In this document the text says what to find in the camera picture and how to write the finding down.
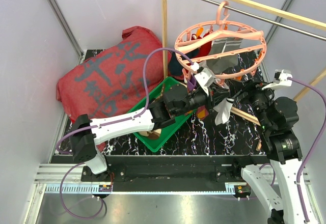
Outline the pink round clip hanger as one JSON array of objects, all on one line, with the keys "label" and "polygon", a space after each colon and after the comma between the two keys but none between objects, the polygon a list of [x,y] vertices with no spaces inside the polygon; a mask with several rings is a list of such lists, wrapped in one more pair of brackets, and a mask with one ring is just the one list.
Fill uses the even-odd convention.
[{"label": "pink round clip hanger", "polygon": [[[193,25],[178,36],[175,50],[183,54],[199,51],[189,61],[176,54],[176,59],[183,68],[198,74],[201,72],[200,66],[205,63],[220,80],[255,74],[267,50],[264,33],[244,23],[229,20],[228,6],[229,2],[223,1],[218,7],[216,20]],[[237,65],[239,54],[256,50],[260,54],[250,67],[233,74],[225,73],[226,69]]]}]

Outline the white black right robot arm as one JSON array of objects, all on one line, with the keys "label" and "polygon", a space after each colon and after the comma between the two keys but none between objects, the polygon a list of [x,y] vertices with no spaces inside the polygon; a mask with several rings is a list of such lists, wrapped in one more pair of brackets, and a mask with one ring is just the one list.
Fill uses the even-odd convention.
[{"label": "white black right robot arm", "polygon": [[298,122],[297,104],[288,97],[274,98],[274,90],[302,82],[292,77],[277,83],[232,80],[231,95],[250,104],[262,128],[261,144],[278,181],[280,194],[264,179],[255,163],[237,163],[231,169],[236,181],[245,180],[267,212],[267,223],[317,223],[302,173],[325,130],[322,125],[304,157],[292,127]]}]

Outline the purple striped sock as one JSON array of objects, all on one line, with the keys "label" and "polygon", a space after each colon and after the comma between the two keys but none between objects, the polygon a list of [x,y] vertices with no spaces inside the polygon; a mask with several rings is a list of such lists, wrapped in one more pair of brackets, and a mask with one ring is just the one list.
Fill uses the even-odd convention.
[{"label": "purple striped sock", "polygon": [[196,115],[197,115],[198,119],[204,120],[207,116],[209,116],[209,111],[207,110],[207,108],[205,106],[201,106],[197,109]]}]

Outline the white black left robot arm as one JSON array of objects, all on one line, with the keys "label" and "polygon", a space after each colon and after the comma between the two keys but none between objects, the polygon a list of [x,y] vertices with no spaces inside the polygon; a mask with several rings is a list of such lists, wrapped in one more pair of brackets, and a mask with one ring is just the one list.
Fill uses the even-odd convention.
[{"label": "white black left robot arm", "polygon": [[105,181],[110,176],[110,169],[97,145],[134,132],[163,129],[173,125],[177,116],[191,110],[201,106],[214,108],[229,94],[227,89],[215,84],[191,92],[183,85],[173,85],[147,108],[132,113],[102,119],[80,115],[72,125],[69,137],[73,162],[85,163],[98,181]]}]

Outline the white black-striped sock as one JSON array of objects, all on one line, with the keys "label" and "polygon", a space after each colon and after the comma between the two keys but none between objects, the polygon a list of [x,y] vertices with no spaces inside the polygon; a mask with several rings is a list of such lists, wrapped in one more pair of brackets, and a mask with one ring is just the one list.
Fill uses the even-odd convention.
[{"label": "white black-striped sock", "polygon": [[216,125],[225,124],[226,122],[229,121],[233,102],[234,99],[225,98],[217,106],[213,108],[217,112],[217,115],[214,120]]}]

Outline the brown argyle sock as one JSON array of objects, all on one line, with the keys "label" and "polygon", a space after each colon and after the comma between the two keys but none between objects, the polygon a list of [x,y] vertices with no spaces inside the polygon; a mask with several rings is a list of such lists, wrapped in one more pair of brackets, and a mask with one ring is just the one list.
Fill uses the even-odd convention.
[{"label": "brown argyle sock", "polygon": [[161,135],[161,131],[161,129],[155,129],[151,131],[140,131],[139,134],[141,136],[149,138],[150,140],[157,140]]}]

